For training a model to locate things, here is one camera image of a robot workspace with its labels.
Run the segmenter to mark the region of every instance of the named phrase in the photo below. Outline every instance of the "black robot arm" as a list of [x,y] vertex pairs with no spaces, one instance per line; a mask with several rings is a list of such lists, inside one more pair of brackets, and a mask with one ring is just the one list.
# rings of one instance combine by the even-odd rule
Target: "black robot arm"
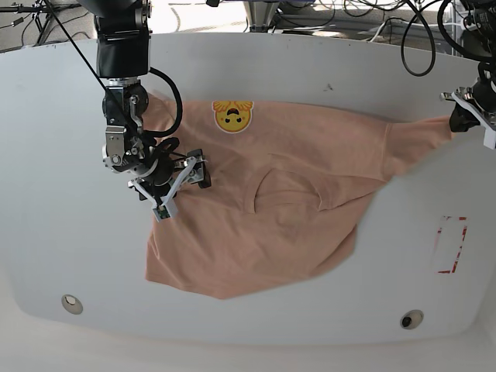
[[[202,150],[175,153],[179,139],[171,137],[181,123],[182,102],[174,82],[150,69],[150,0],[78,0],[95,14],[98,33],[97,75],[108,79],[103,99],[107,120],[103,162],[114,173],[128,172],[136,178],[128,186],[149,200],[158,220],[177,213],[174,196],[184,182],[210,186]],[[139,76],[149,72],[166,81],[177,102],[177,118],[165,132],[146,131],[143,114],[148,94]],[[164,138],[157,144],[156,138]]]
[[451,0],[443,0],[439,7],[437,22],[446,42],[463,57],[479,62],[477,82],[472,87],[460,87],[442,98],[454,101],[455,109],[449,119],[452,132],[466,132],[473,126],[485,129],[484,145],[496,150],[496,1],[465,0],[470,11],[464,25],[477,27],[477,35],[487,55],[474,54],[457,44],[443,25],[443,16]]

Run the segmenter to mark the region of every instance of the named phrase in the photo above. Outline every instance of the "white table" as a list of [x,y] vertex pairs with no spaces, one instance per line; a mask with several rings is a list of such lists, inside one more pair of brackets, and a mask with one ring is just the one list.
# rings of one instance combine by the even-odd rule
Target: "white table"
[[[152,66],[188,99],[303,102],[413,120],[450,113],[441,91],[472,84],[476,64],[438,56],[409,76],[399,49],[349,40],[265,34],[170,34]],[[96,45],[79,44],[95,62]],[[429,55],[408,50],[420,70]],[[343,344],[449,335],[477,314],[496,262],[496,153],[482,131],[458,136],[377,194],[355,253],[315,280],[215,300],[143,279],[151,212],[102,166],[102,91],[70,45],[0,55],[0,259],[19,307],[95,329],[214,343]],[[170,94],[144,78],[148,91]],[[470,219],[455,274],[432,269],[443,215]],[[62,295],[79,298],[81,315]],[[415,330],[399,326],[421,309]]]

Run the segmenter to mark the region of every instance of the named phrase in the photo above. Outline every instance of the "round hole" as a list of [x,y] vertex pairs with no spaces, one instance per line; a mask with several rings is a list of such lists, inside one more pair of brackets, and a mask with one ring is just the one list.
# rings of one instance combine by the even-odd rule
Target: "round hole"
[[65,298],[66,303],[68,303],[69,305],[71,305],[71,306],[76,305],[76,299],[74,297],[69,296],[69,295],[65,295],[64,298]]
[[415,329],[424,320],[424,313],[420,310],[411,310],[401,317],[400,325],[403,329]]
[[403,328],[407,328],[411,325],[412,323],[412,318],[410,318],[409,316],[405,316],[402,320],[401,320],[401,325],[403,326]]
[[71,294],[62,296],[62,306],[73,315],[80,315],[83,312],[83,304]]

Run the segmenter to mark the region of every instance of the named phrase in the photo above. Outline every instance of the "shirt sleeve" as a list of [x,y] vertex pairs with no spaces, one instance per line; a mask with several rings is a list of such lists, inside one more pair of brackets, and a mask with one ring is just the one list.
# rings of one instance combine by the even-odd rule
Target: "shirt sleeve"
[[453,138],[449,116],[390,124],[387,130],[382,166],[385,181],[396,174],[406,173],[432,150]]

